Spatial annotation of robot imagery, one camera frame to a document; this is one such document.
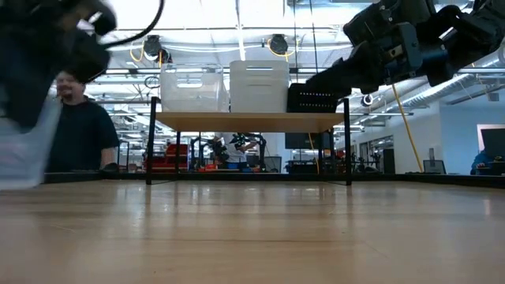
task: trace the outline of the monitor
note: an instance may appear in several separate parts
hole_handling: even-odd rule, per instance
[[[505,157],[505,129],[482,129],[486,155]]]
[[[319,149],[319,133],[311,133],[314,150]],[[323,149],[330,149],[330,133],[323,134]],[[308,133],[286,133],[285,149],[291,150],[310,150],[311,144]]]
[[[268,173],[282,173],[282,157],[265,157],[265,167]]]
[[[249,166],[257,166],[260,163],[260,157],[257,155],[247,155],[246,158]]]

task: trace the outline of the dark t-shirt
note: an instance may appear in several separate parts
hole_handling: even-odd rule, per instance
[[[114,124],[101,106],[92,102],[64,104],[47,172],[99,170],[102,150],[118,146]]]

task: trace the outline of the clear plastic container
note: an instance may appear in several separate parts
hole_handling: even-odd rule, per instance
[[[167,64],[160,74],[163,111],[227,112],[230,96],[223,67],[216,64]]]
[[[11,121],[0,119],[0,190],[30,189],[44,182],[61,110],[60,102],[48,98],[29,133],[20,133]]]
[[[285,113],[289,86],[288,62],[274,60],[231,62],[231,112]]]

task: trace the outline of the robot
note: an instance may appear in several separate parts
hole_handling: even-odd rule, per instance
[[[347,60],[307,81],[310,88],[363,94],[426,76],[432,87],[450,80],[461,68],[496,51],[505,36],[505,1],[475,0],[473,11],[457,6],[435,11],[433,0],[382,0],[347,23],[353,44]]]

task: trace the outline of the wooden table surface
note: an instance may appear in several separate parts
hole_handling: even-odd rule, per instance
[[[162,112],[156,120],[181,132],[322,133],[343,114],[240,114]]]
[[[505,194],[94,181],[0,192],[0,283],[503,283]]]

